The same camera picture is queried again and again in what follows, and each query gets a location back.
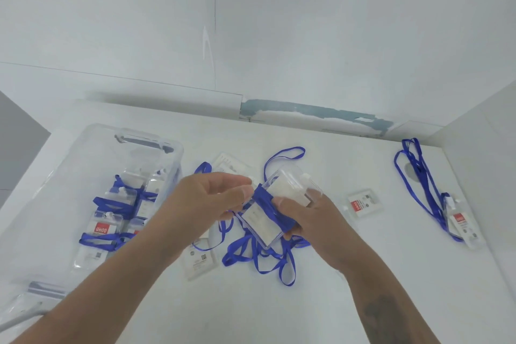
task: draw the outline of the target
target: gray floor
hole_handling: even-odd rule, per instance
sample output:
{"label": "gray floor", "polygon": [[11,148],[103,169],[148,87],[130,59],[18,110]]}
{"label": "gray floor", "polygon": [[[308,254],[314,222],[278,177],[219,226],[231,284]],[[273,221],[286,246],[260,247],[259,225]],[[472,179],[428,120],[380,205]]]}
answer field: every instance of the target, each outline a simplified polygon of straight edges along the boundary
{"label": "gray floor", "polygon": [[49,136],[0,92],[0,208]]}

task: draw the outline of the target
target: red logo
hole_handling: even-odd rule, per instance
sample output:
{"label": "red logo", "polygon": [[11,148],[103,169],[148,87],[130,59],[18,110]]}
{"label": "red logo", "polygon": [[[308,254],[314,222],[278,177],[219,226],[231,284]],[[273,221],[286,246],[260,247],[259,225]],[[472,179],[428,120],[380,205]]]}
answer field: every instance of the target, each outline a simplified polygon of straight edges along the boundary
{"label": "red logo", "polygon": [[98,222],[95,226],[95,232],[99,232],[101,234],[107,234],[107,231],[109,230],[109,224]]}
{"label": "red logo", "polygon": [[453,216],[454,216],[454,218],[455,218],[455,220],[456,220],[457,222],[464,222],[464,221],[466,221],[466,219],[464,218],[464,216],[462,216],[462,214],[461,214],[461,213],[456,213],[456,214],[455,214],[455,215],[453,215]]}
{"label": "red logo", "polygon": [[358,211],[362,210],[362,208],[360,208],[360,206],[358,204],[358,200],[355,200],[354,202],[352,202],[352,207],[355,210],[355,212],[358,212]]}

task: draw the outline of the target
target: fingernail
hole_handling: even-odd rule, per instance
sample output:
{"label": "fingernail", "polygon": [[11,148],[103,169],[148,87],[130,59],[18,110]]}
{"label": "fingernail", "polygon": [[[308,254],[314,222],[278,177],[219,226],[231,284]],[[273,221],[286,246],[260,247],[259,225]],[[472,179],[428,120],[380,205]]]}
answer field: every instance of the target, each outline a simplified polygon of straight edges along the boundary
{"label": "fingernail", "polygon": [[274,197],[273,198],[273,204],[278,208],[281,205],[281,202],[283,201],[283,197]]}
{"label": "fingernail", "polygon": [[241,188],[243,191],[243,202],[248,202],[254,195],[255,190],[251,185],[242,185]]}

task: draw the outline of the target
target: tattoo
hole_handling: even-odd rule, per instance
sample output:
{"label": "tattoo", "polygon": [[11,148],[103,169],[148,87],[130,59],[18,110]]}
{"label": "tattoo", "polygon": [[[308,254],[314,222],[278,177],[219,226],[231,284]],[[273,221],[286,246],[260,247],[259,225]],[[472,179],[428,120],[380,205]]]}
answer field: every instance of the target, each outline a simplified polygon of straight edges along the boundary
{"label": "tattoo", "polygon": [[405,317],[392,296],[382,295],[360,315],[371,344],[410,344]]}

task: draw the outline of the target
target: forearm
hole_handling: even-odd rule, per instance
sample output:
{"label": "forearm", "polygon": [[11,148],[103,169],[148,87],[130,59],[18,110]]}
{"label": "forearm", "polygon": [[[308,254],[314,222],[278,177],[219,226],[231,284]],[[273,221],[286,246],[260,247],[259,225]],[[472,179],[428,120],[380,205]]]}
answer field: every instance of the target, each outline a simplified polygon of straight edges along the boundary
{"label": "forearm", "polygon": [[340,267],[371,344],[438,344],[394,274],[362,240]]}
{"label": "forearm", "polygon": [[152,284],[171,263],[170,254],[167,258],[162,251],[161,238],[145,230],[15,343],[114,343]]}

